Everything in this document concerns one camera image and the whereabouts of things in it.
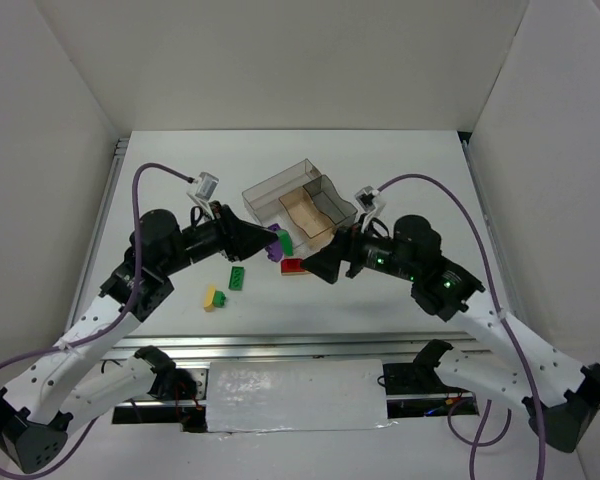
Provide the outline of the dark grey container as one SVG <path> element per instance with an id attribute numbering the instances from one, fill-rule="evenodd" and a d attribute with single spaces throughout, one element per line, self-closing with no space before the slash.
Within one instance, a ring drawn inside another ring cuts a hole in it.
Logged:
<path id="1" fill-rule="evenodd" d="M 303 188 L 317 211 L 328 217 L 336 228 L 348 227 L 355 222 L 358 209 L 339 195 L 327 175 L 309 181 Z"/>

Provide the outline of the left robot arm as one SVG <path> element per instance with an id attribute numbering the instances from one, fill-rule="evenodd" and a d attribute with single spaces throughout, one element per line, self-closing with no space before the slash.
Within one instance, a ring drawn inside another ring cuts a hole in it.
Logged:
<path id="1" fill-rule="evenodd" d="M 79 320 L 21 375 L 0 387 L 0 449 L 17 478 L 50 470 L 69 437 L 137 396 L 192 400 L 197 383 L 162 350 L 145 346 L 100 375 L 88 373 L 142 325 L 173 292 L 171 275 L 214 254 L 236 262 L 276 241 L 274 232 L 239 219 L 217 201 L 203 223 L 180 228 L 168 210 L 145 213 L 123 262 Z"/>

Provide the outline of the aluminium rail frame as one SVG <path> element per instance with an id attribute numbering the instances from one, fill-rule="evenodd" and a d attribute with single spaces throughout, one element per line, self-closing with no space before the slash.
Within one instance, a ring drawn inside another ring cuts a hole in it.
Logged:
<path id="1" fill-rule="evenodd" d="M 131 180 L 156 161 L 188 175 L 216 175 L 217 198 L 239 215 L 251 186 L 310 160 L 345 198 L 366 185 L 384 185 L 385 222 L 405 214 L 426 217 L 441 234 L 444 253 L 476 276 L 493 261 L 487 226 L 457 133 L 453 131 L 136 131 L 119 141 L 95 244 L 73 316 L 87 308 L 129 243 Z M 244 262 L 241 291 L 208 313 L 209 287 L 225 289 L 230 264 L 214 256 L 173 279 L 174 291 L 160 308 L 109 352 L 122 360 L 145 345 L 193 364 L 205 359 L 412 356 L 432 339 L 474 355 L 485 345 L 423 313 L 410 286 L 371 271 L 329 285 L 312 275 L 281 274 L 264 255 Z"/>

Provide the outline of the green flat lego plate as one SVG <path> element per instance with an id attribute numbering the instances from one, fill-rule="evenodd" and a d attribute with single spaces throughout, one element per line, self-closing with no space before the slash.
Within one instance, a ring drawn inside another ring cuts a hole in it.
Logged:
<path id="1" fill-rule="evenodd" d="M 242 266 L 233 266 L 231 268 L 228 288 L 231 291 L 241 291 L 244 286 L 245 268 Z"/>

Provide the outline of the yellow curved lego brick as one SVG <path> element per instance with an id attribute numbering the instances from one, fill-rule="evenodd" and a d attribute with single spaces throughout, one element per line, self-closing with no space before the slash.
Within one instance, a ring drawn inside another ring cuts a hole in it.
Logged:
<path id="1" fill-rule="evenodd" d="M 214 285 L 209 285 L 205 291 L 203 299 L 203 309 L 205 312 L 212 312 L 216 306 L 214 304 L 214 297 L 216 294 L 216 288 Z"/>

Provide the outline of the small green lego brick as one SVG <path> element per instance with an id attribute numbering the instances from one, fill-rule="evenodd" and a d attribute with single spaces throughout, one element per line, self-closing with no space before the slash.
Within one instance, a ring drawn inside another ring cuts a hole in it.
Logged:
<path id="1" fill-rule="evenodd" d="M 225 306 L 227 297 L 225 295 L 224 292 L 216 290 L 214 292 L 213 298 L 212 298 L 212 305 L 215 308 L 223 308 Z"/>

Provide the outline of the clear small container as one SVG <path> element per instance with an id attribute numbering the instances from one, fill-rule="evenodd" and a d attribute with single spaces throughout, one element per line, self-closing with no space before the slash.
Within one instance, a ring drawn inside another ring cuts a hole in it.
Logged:
<path id="1" fill-rule="evenodd" d="M 272 223 L 278 223 L 279 226 L 288 231 L 293 242 L 294 253 L 297 256 L 308 256 L 312 252 L 310 237 L 307 235 L 306 228 L 310 227 L 311 218 L 308 214 L 296 212 L 289 215 L 286 211 L 279 211 Z"/>

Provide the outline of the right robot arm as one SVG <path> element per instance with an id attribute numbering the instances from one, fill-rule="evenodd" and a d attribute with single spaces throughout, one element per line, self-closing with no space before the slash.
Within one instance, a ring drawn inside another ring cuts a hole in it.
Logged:
<path id="1" fill-rule="evenodd" d="M 367 268 L 410 281 L 411 296 L 425 313 L 471 335 L 508 364 L 499 368 L 434 340 L 415 359 L 426 379 L 499 401 L 526 417 L 550 447 L 576 449 L 600 410 L 600 364 L 586 366 L 512 314 L 498 315 L 482 283 L 443 256 L 441 237 L 424 217 L 399 218 L 390 237 L 366 233 L 358 224 L 340 228 L 301 266 L 333 284 L 343 262 L 349 278 Z"/>

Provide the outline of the red arch lego brick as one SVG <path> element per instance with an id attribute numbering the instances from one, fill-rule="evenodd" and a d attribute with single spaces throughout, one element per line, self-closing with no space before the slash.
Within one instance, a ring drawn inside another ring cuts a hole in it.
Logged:
<path id="1" fill-rule="evenodd" d="M 283 276 L 307 274 L 302 265 L 302 260 L 298 258 L 285 258 L 280 262 L 280 271 Z"/>

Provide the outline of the clear smoky container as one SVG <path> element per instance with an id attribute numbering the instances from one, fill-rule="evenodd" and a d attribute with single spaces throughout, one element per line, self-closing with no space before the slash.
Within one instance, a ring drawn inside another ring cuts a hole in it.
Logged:
<path id="1" fill-rule="evenodd" d="M 283 210 L 279 198 L 320 177 L 322 172 L 304 159 L 242 192 L 244 206 L 261 225 L 269 225 Z"/>

